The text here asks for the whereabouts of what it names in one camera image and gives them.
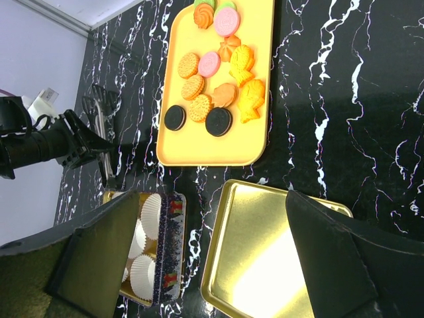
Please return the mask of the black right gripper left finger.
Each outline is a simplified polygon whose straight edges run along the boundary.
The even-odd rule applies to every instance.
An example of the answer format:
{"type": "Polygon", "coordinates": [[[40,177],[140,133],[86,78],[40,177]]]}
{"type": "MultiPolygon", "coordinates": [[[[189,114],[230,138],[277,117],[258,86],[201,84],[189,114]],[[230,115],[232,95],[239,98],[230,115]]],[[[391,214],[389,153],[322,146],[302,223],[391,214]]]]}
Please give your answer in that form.
{"type": "Polygon", "coordinates": [[[138,212],[128,191],[1,246],[1,316],[112,317],[138,212]]]}

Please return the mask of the black sandwich cookie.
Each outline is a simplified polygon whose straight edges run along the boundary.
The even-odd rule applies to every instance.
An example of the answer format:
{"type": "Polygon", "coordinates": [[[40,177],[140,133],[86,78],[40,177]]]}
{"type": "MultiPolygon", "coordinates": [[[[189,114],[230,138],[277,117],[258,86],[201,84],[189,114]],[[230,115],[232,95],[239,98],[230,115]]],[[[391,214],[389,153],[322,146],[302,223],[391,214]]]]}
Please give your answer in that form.
{"type": "Polygon", "coordinates": [[[212,136],[223,136],[231,128],[233,116],[226,108],[212,109],[205,120],[205,128],[212,136]]]}
{"type": "Polygon", "coordinates": [[[165,114],[164,124],[168,130],[180,130],[186,121],[186,112],[180,105],[171,106],[165,114]]]}

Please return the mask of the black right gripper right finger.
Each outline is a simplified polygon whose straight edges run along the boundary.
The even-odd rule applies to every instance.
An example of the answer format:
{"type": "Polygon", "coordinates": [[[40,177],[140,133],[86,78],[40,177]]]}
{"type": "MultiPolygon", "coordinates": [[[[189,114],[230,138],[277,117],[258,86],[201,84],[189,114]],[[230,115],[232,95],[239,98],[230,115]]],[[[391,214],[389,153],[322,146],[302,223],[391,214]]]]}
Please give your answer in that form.
{"type": "Polygon", "coordinates": [[[286,212],[316,317],[422,317],[423,243],[289,191],[286,212]]]}

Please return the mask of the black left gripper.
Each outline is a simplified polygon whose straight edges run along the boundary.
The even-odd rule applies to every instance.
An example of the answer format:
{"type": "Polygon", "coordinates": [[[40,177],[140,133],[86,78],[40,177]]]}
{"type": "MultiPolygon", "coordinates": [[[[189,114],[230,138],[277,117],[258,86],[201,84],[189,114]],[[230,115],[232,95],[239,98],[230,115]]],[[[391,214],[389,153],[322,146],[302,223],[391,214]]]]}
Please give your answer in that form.
{"type": "Polygon", "coordinates": [[[15,170],[56,160],[77,168],[88,159],[110,152],[114,146],[101,138],[72,110],[52,120],[41,115],[33,123],[20,97],[1,98],[1,177],[14,179],[15,170]]]}

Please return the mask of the metal tongs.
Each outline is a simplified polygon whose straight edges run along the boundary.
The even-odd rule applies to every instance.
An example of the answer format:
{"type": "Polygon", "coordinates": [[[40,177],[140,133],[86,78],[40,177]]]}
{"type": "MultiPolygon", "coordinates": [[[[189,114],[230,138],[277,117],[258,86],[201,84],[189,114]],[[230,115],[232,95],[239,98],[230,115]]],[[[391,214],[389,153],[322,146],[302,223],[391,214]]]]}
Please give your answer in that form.
{"type": "MultiPolygon", "coordinates": [[[[114,144],[113,114],[120,101],[119,94],[115,91],[106,90],[97,83],[91,85],[91,92],[93,97],[84,95],[81,98],[83,112],[87,115],[90,129],[102,139],[114,144]]],[[[111,152],[100,154],[98,162],[103,187],[108,190],[115,189],[117,182],[112,168],[111,152]]]]}

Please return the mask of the orange flower sandwich cookie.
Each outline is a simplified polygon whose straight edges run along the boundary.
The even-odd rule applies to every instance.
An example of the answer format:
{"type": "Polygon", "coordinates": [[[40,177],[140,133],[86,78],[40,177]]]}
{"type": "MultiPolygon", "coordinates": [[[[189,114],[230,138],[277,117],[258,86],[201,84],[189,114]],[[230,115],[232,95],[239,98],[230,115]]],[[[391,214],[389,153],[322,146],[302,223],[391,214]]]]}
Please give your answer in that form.
{"type": "Polygon", "coordinates": [[[223,83],[211,94],[214,107],[228,107],[237,98],[238,89],[231,83],[223,83]]]}

